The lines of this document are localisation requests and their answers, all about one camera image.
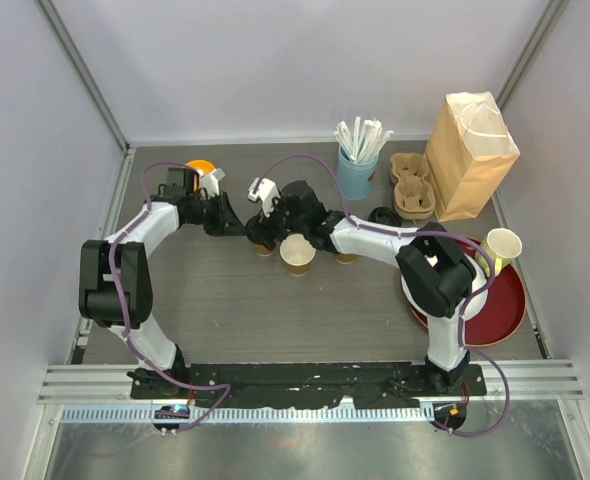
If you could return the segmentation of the black coffee cup lid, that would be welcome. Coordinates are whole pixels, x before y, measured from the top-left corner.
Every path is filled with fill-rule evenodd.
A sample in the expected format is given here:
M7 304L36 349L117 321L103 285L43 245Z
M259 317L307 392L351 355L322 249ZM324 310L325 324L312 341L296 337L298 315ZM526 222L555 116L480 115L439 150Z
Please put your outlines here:
M269 220L262 214L257 214L247 221L246 236L255 245L263 246L268 250L275 248L275 234Z

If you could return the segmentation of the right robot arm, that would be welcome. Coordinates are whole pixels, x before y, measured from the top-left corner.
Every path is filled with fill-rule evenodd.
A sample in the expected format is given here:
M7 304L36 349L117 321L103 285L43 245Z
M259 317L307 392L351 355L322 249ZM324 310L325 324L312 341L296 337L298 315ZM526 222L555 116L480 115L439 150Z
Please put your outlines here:
M292 234L313 248L356 255L399 269L403 292L428 321L424 390L447 395L462 381L470 354L464 325L484 308L490 285L482 268L461 250L465 237L429 222L422 228L381 226L328 210L303 180L284 188L257 179L248 197L261 205L247 224L248 238L272 249Z

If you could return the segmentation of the black lid stack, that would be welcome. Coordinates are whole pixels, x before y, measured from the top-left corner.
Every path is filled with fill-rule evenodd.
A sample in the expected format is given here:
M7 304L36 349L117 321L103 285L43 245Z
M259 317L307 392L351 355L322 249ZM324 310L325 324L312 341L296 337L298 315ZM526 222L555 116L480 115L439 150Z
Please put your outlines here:
M402 219L397 212L385 206L379 206L374 208L368 216L368 221L384 226L400 227L402 225Z

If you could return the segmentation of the brown paper cup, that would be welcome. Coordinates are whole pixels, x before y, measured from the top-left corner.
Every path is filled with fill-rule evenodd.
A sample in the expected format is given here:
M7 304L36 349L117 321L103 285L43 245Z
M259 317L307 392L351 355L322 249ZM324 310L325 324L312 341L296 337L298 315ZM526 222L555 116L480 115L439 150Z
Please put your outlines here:
M309 272L316 249L302 234L291 234L281 242L279 254L287 271L301 276Z
M271 256L275 253L278 245L279 245L278 242L269 242L268 244L255 243L254 249L259 256L267 257L267 256Z

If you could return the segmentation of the stack of paper cups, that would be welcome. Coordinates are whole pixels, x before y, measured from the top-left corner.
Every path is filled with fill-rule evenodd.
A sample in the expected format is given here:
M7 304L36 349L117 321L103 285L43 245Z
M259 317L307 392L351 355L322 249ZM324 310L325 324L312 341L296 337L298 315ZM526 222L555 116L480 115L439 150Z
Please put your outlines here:
M355 254L345 254L340 253L335 256L335 259L341 264L350 264L356 261L359 258L358 255Z

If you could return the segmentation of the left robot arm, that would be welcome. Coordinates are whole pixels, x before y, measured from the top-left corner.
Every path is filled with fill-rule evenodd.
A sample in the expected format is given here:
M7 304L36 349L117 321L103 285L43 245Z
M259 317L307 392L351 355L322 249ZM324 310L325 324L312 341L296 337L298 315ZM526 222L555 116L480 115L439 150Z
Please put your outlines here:
M155 195L126 226L103 240L86 241L80 253L81 315L117 336L136 356L139 372L168 399L189 387L189 370L152 313L148 258L184 225L201 226L213 237L245 234L225 192Z

